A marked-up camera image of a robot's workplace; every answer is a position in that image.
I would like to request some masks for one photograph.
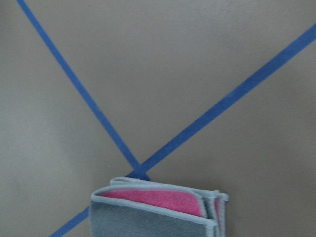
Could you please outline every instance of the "gray floor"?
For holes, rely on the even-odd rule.
[[[27,0],[140,162],[316,22],[315,0]],[[132,169],[0,2],[0,233],[48,236]],[[228,236],[316,234],[316,43],[148,172],[231,196]],[[67,236],[89,236],[85,221]]]

